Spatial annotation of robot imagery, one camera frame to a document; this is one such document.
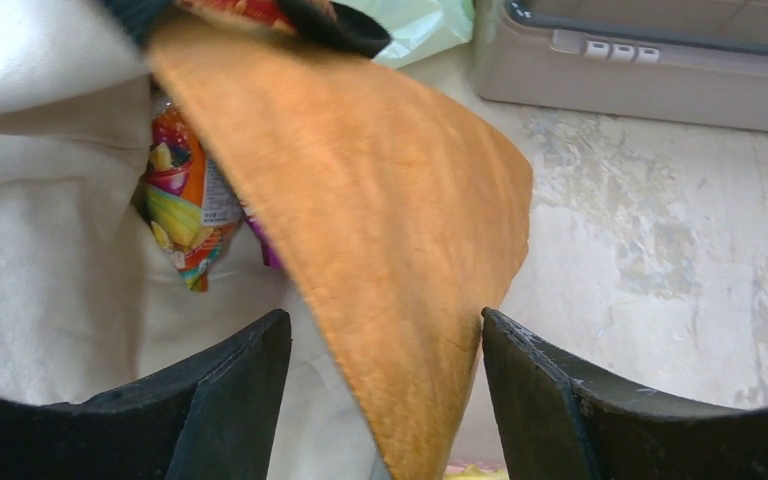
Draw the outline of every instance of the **brown suede pouch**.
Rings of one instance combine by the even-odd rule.
[[[287,35],[179,13],[148,58],[258,215],[393,478],[442,476],[479,313],[528,250],[526,159],[444,95]]]

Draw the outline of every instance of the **marble floor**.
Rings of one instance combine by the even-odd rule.
[[[534,167],[531,252],[502,310],[660,390],[768,405],[768,134],[481,100],[470,48],[404,69]],[[479,374],[454,457],[500,452]]]

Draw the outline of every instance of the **white canvas fabric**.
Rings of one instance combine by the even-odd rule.
[[[151,141],[146,74],[89,0],[0,0],[0,397],[81,402],[283,308],[269,478],[386,477],[310,311],[253,235],[191,293],[129,206]]]

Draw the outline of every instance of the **black strap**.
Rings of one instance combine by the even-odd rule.
[[[140,47],[172,0],[99,0]],[[337,20],[307,0],[276,0],[299,35],[342,52],[372,58],[390,43],[390,34],[370,16],[354,8],[333,3]]]

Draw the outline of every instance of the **colorful snack packaging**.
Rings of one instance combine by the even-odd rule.
[[[180,110],[153,90],[152,147],[136,206],[192,291],[207,290],[207,270],[242,221],[260,240],[263,263],[280,269],[252,212],[237,198]]]

